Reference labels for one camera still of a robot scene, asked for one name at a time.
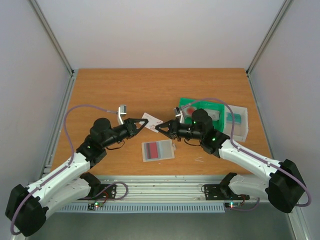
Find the translucent grey card holder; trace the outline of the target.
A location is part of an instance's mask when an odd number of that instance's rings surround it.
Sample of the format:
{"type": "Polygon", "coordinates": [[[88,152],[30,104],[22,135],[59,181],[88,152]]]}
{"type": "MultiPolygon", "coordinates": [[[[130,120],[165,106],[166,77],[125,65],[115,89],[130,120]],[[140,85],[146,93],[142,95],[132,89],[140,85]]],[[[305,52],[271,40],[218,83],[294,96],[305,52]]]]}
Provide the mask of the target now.
{"type": "Polygon", "coordinates": [[[160,141],[151,141],[157,142],[158,151],[160,157],[158,159],[147,159],[147,151],[145,149],[146,143],[150,142],[143,142],[141,144],[142,147],[142,161],[143,162],[153,162],[153,161],[161,161],[161,160],[168,160],[175,158],[175,149],[172,140],[160,140],[160,141]]]}

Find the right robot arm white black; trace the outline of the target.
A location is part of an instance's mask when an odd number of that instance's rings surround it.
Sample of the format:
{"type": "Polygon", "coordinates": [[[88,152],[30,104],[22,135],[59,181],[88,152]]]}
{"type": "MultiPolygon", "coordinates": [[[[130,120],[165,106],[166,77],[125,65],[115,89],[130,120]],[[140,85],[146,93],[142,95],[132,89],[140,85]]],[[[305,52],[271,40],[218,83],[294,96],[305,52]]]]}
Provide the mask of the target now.
{"type": "Polygon", "coordinates": [[[212,118],[204,109],[192,113],[191,123],[182,123],[180,119],[177,117],[155,128],[172,140],[198,140],[207,154],[235,163],[252,173],[250,177],[229,173],[220,182],[220,191],[225,198],[248,195],[267,199],[279,211],[290,213],[307,192],[293,161],[271,159],[235,142],[214,128],[212,118]]]}

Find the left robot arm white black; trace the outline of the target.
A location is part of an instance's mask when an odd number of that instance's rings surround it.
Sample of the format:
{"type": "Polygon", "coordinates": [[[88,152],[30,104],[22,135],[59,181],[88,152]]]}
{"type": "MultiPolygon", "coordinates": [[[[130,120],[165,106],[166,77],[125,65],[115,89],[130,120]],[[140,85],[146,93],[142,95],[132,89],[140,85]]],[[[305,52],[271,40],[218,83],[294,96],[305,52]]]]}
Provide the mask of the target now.
{"type": "Polygon", "coordinates": [[[145,118],[128,118],[111,127],[107,118],[97,119],[67,161],[38,181],[26,187],[18,184],[11,190],[5,210],[5,216],[11,221],[11,234],[31,236],[66,204],[107,197],[101,182],[89,169],[107,155],[109,146],[136,136],[148,122],[145,118]]]}

